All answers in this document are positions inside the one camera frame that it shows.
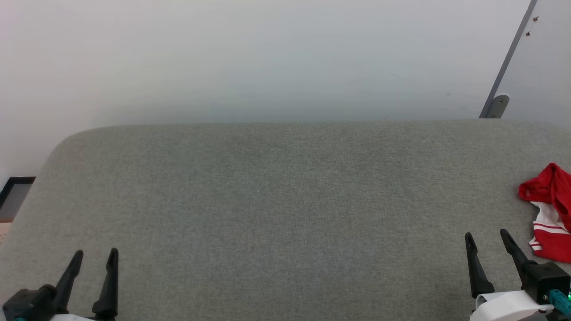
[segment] white wall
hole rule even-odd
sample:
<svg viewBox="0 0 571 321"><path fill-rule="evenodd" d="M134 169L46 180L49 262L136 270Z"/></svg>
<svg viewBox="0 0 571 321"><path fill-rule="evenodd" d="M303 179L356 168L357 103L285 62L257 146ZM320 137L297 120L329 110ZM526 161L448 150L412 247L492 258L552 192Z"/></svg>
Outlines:
<svg viewBox="0 0 571 321"><path fill-rule="evenodd" d="M497 93L510 101L503 119L571 128L571 1L539 0Z"/></svg>
<svg viewBox="0 0 571 321"><path fill-rule="evenodd" d="M477 118L528 3L4 0L0 164L119 124Z"/></svg>

